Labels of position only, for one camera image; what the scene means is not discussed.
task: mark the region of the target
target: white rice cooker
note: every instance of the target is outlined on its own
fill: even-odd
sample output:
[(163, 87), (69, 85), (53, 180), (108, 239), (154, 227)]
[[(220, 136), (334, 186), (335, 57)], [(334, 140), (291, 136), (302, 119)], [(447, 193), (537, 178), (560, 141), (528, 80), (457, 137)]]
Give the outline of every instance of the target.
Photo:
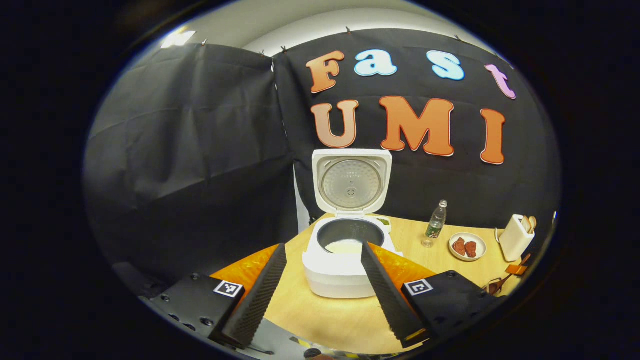
[(391, 242), (390, 224), (365, 216), (385, 202), (391, 162), (386, 150), (314, 151), (316, 202), (323, 211), (335, 214), (316, 224), (302, 254), (307, 281), (316, 295), (338, 299), (375, 295), (360, 262), (367, 242), (403, 255)]

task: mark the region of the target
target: black inner pot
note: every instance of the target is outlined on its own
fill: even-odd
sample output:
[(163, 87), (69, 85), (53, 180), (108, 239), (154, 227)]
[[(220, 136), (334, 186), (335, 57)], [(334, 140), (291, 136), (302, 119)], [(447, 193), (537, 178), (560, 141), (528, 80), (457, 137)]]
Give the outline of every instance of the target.
[(356, 240), (361, 243), (370, 242), (377, 246), (382, 246), (385, 241), (385, 233), (379, 227), (366, 220), (344, 218), (322, 226), (318, 231), (317, 239), (324, 251), (331, 252), (326, 249), (327, 245), (341, 240)]

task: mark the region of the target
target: open lid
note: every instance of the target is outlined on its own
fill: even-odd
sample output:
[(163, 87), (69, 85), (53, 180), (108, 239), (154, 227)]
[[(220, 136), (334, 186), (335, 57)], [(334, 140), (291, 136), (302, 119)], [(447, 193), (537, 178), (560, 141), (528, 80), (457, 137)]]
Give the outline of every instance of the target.
[(364, 216), (385, 203), (391, 177), (387, 150), (316, 150), (312, 157), (316, 202), (327, 213)]

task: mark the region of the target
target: blue letter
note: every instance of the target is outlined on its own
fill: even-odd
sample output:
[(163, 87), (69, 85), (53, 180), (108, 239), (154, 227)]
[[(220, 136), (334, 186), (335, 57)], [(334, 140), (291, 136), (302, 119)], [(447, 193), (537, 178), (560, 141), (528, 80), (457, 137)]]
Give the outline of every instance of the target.
[(384, 50), (366, 50), (356, 55), (359, 63), (354, 68), (360, 76), (393, 75), (398, 68), (391, 63), (391, 55)]
[(432, 66), (432, 69), (437, 76), (451, 80), (462, 80), (465, 78), (465, 72), (459, 66), (460, 60), (452, 54), (432, 50), (427, 53), (427, 59), (436, 64)]

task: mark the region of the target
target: white plate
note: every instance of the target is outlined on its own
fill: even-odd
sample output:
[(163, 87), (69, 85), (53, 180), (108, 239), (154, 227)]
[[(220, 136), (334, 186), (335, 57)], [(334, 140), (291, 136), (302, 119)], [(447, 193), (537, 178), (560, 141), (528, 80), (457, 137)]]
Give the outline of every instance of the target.
[[(462, 240), (465, 240), (465, 243), (467, 243), (468, 241), (474, 241), (477, 244), (476, 256), (474, 258), (470, 258), (466, 254), (464, 256), (460, 255), (453, 249), (453, 243), (458, 241), (458, 238), (462, 238)], [(457, 233), (451, 236), (451, 239), (449, 239), (449, 251), (451, 251), (451, 254), (453, 254), (453, 256), (460, 260), (475, 261), (486, 254), (486, 244), (484, 243), (484, 240), (482, 240), (478, 235), (474, 235), (471, 233)]]

